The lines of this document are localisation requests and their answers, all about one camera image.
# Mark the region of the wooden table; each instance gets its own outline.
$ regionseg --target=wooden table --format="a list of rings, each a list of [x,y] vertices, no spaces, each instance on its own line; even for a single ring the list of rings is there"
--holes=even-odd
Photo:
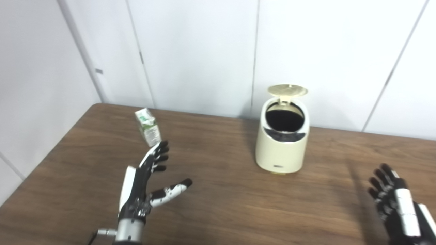
[[[94,105],[0,208],[0,243],[83,245],[95,229],[115,228],[126,167],[149,149],[136,110]],[[381,162],[436,216],[435,141],[312,128],[302,170],[276,175],[254,161],[257,121],[152,113],[171,150],[148,189],[194,184],[152,210],[148,245],[386,245],[366,193]]]

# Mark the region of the open lid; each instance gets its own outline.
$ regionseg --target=open lid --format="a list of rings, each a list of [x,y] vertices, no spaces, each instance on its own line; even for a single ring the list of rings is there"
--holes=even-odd
[[[274,85],[268,88],[268,92],[275,97],[280,98],[280,103],[291,102],[291,98],[300,97],[307,94],[307,89],[292,84]]]

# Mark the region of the cream trash can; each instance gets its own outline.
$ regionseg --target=cream trash can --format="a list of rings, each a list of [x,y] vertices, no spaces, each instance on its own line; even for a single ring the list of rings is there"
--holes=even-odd
[[[256,142],[257,164],[274,173],[293,173],[303,166],[309,113],[295,99],[307,93],[298,85],[275,85],[268,88],[275,96],[263,104]]]

